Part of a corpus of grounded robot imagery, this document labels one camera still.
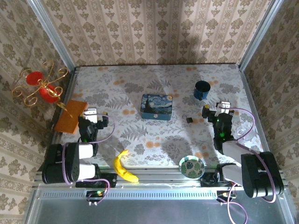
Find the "orange rectangular board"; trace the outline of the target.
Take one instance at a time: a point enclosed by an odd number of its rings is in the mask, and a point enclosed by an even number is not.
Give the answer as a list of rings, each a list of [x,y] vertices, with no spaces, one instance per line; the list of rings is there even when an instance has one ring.
[[[88,103],[77,100],[69,100],[56,123],[54,130],[61,133],[75,134],[78,129],[78,117],[87,109]]]

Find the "perforated metal strip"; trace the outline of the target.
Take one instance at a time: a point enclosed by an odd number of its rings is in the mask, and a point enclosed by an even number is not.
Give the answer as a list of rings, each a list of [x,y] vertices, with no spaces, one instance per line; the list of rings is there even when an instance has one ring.
[[[88,190],[48,190],[39,198],[46,199],[87,199]],[[217,198],[217,190],[211,189],[159,189],[159,190],[124,190],[112,189],[108,200],[212,200]]]

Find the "starry night print tin box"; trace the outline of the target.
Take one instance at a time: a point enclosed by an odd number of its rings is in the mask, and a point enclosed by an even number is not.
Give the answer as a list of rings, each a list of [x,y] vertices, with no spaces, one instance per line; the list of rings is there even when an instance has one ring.
[[[169,121],[172,115],[171,95],[143,94],[141,102],[141,118]]]

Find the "dark blue cup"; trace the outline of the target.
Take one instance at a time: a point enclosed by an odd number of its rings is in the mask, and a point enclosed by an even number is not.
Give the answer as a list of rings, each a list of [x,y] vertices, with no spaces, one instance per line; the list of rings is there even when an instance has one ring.
[[[200,80],[195,84],[193,95],[198,100],[204,100],[207,98],[210,89],[211,85],[208,82]]]

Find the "small black circuit board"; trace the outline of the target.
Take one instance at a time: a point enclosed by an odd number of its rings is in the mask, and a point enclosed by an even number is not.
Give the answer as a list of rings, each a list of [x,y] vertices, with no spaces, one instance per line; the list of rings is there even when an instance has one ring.
[[[228,194],[229,191],[221,191],[221,190],[217,191],[217,197],[222,198],[223,200],[227,200]],[[233,192],[230,194],[230,198],[235,198],[235,194]]]
[[[91,190],[86,192],[87,198],[96,198],[97,200],[99,198],[102,198],[104,196],[105,192],[102,190]]]

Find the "yellow banana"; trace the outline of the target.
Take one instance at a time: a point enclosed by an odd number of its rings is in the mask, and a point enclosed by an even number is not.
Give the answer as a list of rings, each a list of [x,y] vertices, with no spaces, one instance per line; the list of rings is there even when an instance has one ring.
[[[126,170],[121,164],[121,157],[127,155],[128,152],[128,150],[123,150],[118,156],[115,157],[113,161],[114,170],[122,179],[131,183],[138,183],[139,178]]]

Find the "clear drinking glass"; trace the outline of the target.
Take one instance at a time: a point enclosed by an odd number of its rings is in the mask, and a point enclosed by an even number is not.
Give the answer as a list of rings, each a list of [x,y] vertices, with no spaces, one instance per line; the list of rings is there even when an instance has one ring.
[[[245,135],[249,130],[250,128],[252,127],[251,124],[245,124],[243,123],[241,126],[239,126],[236,131],[235,131],[235,134],[234,134],[234,138],[235,139],[238,139],[240,137],[243,136],[242,139],[240,139],[240,141],[250,141],[252,140],[255,135],[256,135],[256,132],[255,132],[255,128],[253,128],[250,133],[248,133],[247,135]]]

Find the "aluminium side rail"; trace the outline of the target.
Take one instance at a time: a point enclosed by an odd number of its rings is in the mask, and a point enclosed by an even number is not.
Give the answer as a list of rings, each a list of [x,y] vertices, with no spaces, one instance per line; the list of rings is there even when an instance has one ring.
[[[76,86],[77,78],[78,78],[78,72],[77,72],[77,68],[75,67],[74,71],[71,72],[71,77],[70,77],[68,86],[66,88],[66,93],[64,95],[64,100],[63,100],[64,104],[67,104],[68,101],[72,98],[74,89]],[[62,138],[63,134],[64,133],[62,133],[62,132],[54,131],[50,144],[61,143],[61,138]]]

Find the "leaf pattern round plate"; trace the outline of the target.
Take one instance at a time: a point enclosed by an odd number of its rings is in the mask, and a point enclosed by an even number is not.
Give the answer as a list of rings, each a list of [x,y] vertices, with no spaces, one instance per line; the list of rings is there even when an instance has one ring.
[[[199,179],[205,173],[205,164],[197,156],[187,155],[179,162],[180,172],[189,179]]]

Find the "grey metal panel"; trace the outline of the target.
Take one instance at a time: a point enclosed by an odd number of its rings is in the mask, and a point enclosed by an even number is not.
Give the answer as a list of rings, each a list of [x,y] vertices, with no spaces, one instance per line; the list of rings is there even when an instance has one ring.
[[[232,222],[299,224],[299,214],[289,193],[279,196],[274,203],[267,203],[261,198],[249,198],[242,190],[237,189],[236,198],[230,206],[227,206],[222,198],[212,200],[39,198],[42,192],[48,190],[84,189],[32,190],[22,224],[231,224]]]

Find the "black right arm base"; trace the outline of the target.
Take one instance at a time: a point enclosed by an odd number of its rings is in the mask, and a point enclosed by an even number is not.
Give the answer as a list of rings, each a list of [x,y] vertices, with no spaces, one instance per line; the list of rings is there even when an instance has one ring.
[[[219,172],[207,172],[200,178],[202,187],[231,187],[232,182],[221,178]]]

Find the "aluminium mounting rail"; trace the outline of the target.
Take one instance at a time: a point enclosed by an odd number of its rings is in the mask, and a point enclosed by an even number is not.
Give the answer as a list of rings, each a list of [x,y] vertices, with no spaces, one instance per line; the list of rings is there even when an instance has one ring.
[[[202,187],[199,179],[185,177],[178,166],[129,166],[125,168],[139,178],[138,183],[131,183],[117,176],[117,187],[170,187],[170,188],[199,188]],[[215,172],[214,168],[208,168],[207,172]]]

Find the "aluminium frame post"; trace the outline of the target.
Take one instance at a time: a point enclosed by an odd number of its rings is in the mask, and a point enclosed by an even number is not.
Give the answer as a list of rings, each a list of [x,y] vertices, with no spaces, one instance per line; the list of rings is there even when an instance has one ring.
[[[253,57],[253,54],[257,51],[257,47],[260,45],[262,39],[264,38],[273,19],[275,18],[276,14],[278,13],[284,1],[285,0],[270,1],[269,6],[267,7],[267,10],[265,11],[263,18],[261,19],[259,25],[257,26],[257,29],[253,34],[253,37],[249,42],[249,45],[245,50],[244,55],[238,64],[239,71],[244,71],[247,65],[249,64],[250,60]]]
[[[46,12],[46,8],[42,5],[42,3],[39,0],[26,1],[32,8],[34,14],[37,16],[41,26],[45,30],[46,34],[51,40],[53,46],[55,47],[65,66],[71,71],[75,70],[75,64],[71,59],[71,56],[68,53],[65,44],[60,38],[58,31],[54,26],[54,23],[50,19],[49,14]]]

